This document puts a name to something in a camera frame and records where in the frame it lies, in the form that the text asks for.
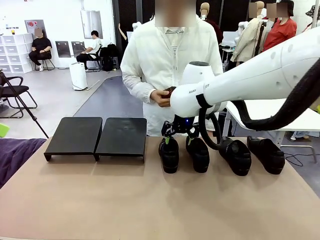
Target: white air purifier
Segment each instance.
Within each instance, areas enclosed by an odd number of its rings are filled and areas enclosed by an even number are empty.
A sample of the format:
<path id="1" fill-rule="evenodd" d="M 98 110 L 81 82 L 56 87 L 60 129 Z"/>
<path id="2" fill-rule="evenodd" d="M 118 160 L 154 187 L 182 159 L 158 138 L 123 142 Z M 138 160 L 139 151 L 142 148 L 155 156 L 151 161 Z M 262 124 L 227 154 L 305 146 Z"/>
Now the white air purifier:
<path id="1" fill-rule="evenodd" d="M 88 88 L 85 65 L 75 62 L 69 65 L 73 90 L 82 91 Z"/>

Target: white cabinet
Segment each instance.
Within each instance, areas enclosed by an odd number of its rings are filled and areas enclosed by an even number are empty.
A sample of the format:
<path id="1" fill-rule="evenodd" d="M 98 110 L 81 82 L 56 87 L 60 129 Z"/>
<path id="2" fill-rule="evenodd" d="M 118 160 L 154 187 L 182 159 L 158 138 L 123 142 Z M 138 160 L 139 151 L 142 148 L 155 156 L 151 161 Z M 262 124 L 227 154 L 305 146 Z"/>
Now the white cabinet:
<path id="1" fill-rule="evenodd" d="M 31 72 L 29 52 L 32 42 L 31 33 L 0 36 L 0 69 L 7 74 Z"/>

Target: man's hand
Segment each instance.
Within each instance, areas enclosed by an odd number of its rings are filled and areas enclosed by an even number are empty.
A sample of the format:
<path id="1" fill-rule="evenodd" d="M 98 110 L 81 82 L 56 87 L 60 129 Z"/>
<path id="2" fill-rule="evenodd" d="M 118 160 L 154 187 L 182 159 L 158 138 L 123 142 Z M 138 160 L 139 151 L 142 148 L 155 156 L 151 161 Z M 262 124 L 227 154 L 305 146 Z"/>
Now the man's hand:
<path id="1" fill-rule="evenodd" d="M 169 91 L 155 90 L 151 93 L 150 98 L 155 101 L 159 107 L 167 108 L 170 107 L 170 98 L 163 98 L 163 96 L 167 96 L 169 94 Z"/>

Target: white jacket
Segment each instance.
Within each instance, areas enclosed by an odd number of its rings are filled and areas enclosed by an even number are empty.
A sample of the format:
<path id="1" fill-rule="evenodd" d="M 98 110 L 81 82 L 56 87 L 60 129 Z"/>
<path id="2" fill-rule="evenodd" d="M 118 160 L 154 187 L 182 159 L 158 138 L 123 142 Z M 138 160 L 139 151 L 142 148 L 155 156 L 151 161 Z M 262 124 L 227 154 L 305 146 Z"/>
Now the white jacket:
<path id="1" fill-rule="evenodd" d="M 186 27 L 176 55 L 165 29 L 155 27 L 155 20 L 139 26 L 132 34 L 121 63 L 124 85 L 143 101 L 149 136 L 161 136 L 164 121 L 174 119 L 170 107 L 161 108 L 150 99 L 154 90 L 177 87 L 185 67 L 193 61 L 209 63 L 216 76 L 223 73 L 217 36 L 210 24 L 197 17 L 195 27 Z"/>

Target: black t-shirt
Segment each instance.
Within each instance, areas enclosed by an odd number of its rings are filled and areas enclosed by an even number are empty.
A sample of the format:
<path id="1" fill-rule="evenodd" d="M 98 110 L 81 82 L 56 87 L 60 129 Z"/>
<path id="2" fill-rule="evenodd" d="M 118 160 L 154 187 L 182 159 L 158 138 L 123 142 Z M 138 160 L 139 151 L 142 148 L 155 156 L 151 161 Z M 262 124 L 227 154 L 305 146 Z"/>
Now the black t-shirt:
<path id="1" fill-rule="evenodd" d="M 52 48 L 50 40 L 46 37 L 36 38 L 32 43 L 32 47 L 34 47 L 37 52 L 44 50 L 48 46 Z"/>

